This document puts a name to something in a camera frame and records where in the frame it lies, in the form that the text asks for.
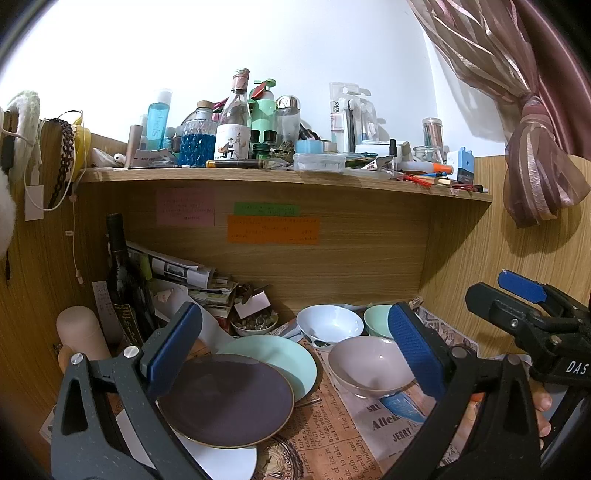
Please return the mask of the right hand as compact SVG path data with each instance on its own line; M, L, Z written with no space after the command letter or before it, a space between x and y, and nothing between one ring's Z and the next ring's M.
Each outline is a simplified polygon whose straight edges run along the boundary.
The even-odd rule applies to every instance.
M551 424L544 417L544 413L547 413L550 410L553 400L542 383L530 379L529 384L538 424L539 446L543 447L544 438L551 432ZM482 406L484 396L484 393L475 393L472 395L471 400L468 403L467 410L465 411L464 417L453 440L453 444L459 451L464 449L468 441L470 433L475 425L479 409Z

